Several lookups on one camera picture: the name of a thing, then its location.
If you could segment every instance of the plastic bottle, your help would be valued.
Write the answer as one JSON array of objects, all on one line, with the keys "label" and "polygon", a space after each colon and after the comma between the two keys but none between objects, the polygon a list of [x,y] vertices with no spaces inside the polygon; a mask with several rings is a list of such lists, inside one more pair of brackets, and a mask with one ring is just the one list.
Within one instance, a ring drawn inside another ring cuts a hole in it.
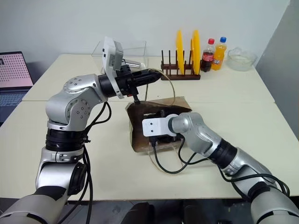
[{"label": "plastic bottle", "polygon": [[210,38],[208,41],[208,45],[206,49],[204,49],[204,52],[202,54],[202,60],[201,60],[201,65],[200,65],[200,70],[207,72],[211,69],[212,62],[213,62],[213,56],[215,52],[215,48],[213,46],[214,44],[214,39]]},{"label": "plastic bottle", "polygon": [[216,44],[216,51],[214,53],[214,60],[212,63],[213,70],[219,70],[221,68],[223,59],[224,59],[224,52],[226,50],[226,37],[221,37],[220,42]]}]

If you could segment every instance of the floor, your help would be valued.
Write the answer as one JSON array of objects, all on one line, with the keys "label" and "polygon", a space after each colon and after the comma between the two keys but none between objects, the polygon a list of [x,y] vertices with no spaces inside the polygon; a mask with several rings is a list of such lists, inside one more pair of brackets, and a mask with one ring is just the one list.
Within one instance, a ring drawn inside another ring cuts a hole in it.
[{"label": "floor", "polygon": [[[6,210],[16,199],[0,198],[0,210]],[[210,224],[217,224],[218,220],[229,220],[233,224],[253,224],[250,215],[250,204],[245,202],[232,203],[220,199],[196,200],[206,214]],[[94,202],[91,224],[119,224],[132,208],[140,201]],[[179,205],[181,200],[150,200],[155,206],[158,224],[179,224]],[[72,207],[66,205],[62,216]],[[86,221],[87,206],[80,205],[63,222],[64,224],[82,224]]]}]

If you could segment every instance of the laptop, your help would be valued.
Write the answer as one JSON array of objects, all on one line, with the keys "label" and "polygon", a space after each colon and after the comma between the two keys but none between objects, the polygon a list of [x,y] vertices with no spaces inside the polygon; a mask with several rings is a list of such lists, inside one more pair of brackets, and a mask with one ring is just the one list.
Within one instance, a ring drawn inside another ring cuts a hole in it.
[{"label": "laptop", "polygon": [[22,52],[0,53],[0,124],[33,86]]}]

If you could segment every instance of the red bottle cap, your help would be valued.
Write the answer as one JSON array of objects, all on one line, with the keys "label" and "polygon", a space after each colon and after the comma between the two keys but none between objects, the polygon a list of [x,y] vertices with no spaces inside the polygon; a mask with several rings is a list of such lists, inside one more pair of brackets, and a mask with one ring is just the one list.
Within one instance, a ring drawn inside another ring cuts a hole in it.
[{"label": "red bottle cap", "polygon": [[215,40],[213,38],[210,38],[208,41],[208,44],[214,44]]}]

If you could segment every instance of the laptop keyboard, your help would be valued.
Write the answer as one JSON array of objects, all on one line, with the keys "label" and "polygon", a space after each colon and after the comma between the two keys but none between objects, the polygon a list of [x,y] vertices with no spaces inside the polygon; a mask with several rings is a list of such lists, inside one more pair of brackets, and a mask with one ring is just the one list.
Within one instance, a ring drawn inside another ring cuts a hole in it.
[{"label": "laptop keyboard", "polygon": [[1,94],[0,95],[0,106],[17,106],[26,93],[17,94]]}]

